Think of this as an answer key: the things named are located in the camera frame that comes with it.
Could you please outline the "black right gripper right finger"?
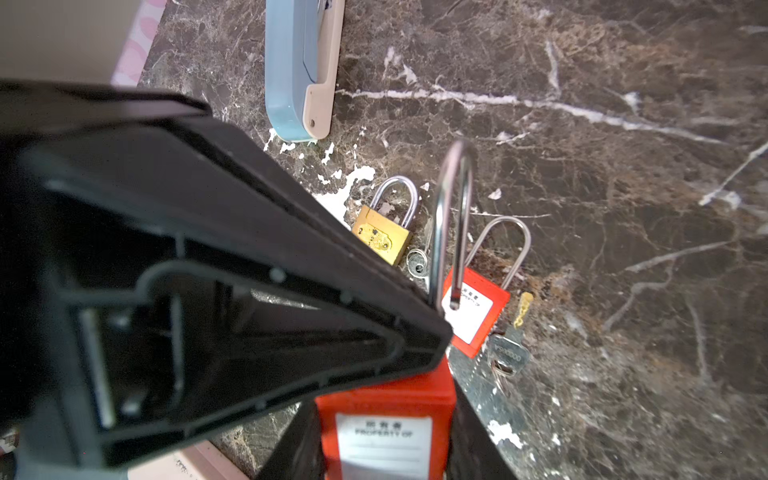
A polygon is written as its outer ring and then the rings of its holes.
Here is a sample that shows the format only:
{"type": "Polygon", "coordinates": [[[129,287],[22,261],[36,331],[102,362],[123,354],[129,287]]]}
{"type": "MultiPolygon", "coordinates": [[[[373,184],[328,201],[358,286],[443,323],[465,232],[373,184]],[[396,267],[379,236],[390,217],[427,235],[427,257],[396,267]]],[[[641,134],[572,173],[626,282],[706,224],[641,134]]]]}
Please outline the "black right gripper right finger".
{"type": "Polygon", "coordinates": [[[454,386],[456,404],[451,422],[446,478],[517,480],[457,380],[454,380],[454,386]]]}

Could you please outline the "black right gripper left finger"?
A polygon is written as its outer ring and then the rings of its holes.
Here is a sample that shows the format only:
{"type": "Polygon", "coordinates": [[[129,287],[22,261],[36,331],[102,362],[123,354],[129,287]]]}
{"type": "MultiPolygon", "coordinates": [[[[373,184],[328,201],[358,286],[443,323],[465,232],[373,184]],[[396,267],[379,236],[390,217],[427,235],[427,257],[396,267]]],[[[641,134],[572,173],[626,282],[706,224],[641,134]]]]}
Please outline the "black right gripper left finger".
{"type": "Polygon", "coordinates": [[[169,90],[1,84],[1,424],[123,470],[433,370],[452,331],[238,127],[169,90]]]}

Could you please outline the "red key fob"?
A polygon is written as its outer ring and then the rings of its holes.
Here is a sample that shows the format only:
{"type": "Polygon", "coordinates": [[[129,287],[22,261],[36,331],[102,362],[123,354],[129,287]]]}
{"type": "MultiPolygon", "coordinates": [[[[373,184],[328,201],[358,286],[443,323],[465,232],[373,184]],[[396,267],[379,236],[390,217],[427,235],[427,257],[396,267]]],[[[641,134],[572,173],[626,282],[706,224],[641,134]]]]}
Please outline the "red key fob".
{"type": "Polygon", "coordinates": [[[453,270],[449,271],[443,285],[444,317],[453,329],[452,345],[467,357],[475,358],[478,355],[491,333],[492,327],[509,303],[511,298],[510,284],[526,259],[531,243],[532,236],[528,226],[517,217],[501,216],[488,223],[466,257],[461,286],[461,302],[457,309],[450,306],[453,270]],[[503,283],[497,285],[472,270],[469,265],[491,229],[504,222],[513,223],[522,231],[524,244],[503,283]]]}
{"type": "MultiPolygon", "coordinates": [[[[436,190],[428,302],[461,303],[476,152],[457,140],[436,190]]],[[[329,479],[439,479],[457,393],[448,360],[425,374],[316,399],[329,479]]]]}

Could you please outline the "brass padlock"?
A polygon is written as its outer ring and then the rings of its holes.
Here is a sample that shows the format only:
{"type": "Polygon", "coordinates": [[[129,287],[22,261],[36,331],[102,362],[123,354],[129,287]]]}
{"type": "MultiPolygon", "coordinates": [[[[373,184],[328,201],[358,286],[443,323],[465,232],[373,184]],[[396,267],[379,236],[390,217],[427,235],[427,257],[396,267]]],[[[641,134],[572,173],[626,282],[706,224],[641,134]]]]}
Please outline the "brass padlock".
{"type": "Polygon", "coordinates": [[[374,250],[390,265],[396,266],[405,251],[412,233],[409,226],[418,210],[419,194],[417,187],[409,178],[396,175],[386,179],[374,194],[372,203],[364,205],[351,231],[364,244],[374,250]],[[396,223],[377,211],[384,192],[390,186],[402,183],[409,195],[410,203],[403,220],[396,223]]]}

